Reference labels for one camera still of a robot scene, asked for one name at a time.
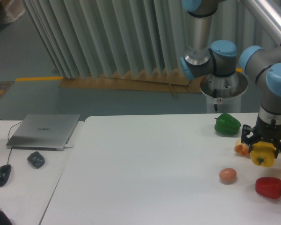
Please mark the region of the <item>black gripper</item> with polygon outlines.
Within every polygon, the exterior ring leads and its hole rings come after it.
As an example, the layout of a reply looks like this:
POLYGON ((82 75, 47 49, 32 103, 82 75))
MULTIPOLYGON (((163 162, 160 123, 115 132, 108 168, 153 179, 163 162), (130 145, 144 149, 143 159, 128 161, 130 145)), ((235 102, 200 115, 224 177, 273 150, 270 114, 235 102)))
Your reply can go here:
POLYGON ((275 158, 281 153, 281 124, 272 119, 269 122, 257 117, 255 127, 244 124, 241 132, 241 143, 248 146, 250 153, 254 144, 259 141, 274 143, 275 158))

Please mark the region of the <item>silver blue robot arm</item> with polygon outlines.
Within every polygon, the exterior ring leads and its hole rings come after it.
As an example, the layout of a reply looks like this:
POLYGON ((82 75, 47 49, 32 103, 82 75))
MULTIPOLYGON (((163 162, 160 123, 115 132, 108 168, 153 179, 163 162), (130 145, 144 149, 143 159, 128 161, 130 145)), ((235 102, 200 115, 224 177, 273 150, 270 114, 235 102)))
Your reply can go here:
POLYGON ((257 143, 273 146, 273 155, 281 153, 281 7, 272 0, 244 0, 242 4, 261 23, 277 47, 267 51, 254 45, 237 54, 234 43, 218 40, 208 44, 212 15, 217 0, 184 0, 182 5, 191 17, 193 33, 180 62, 190 80, 208 75, 202 85, 213 100, 233 99, 247 88, 247 77, 262 91, 256 124, 243 125, 241 142, 253 152, 257 143))

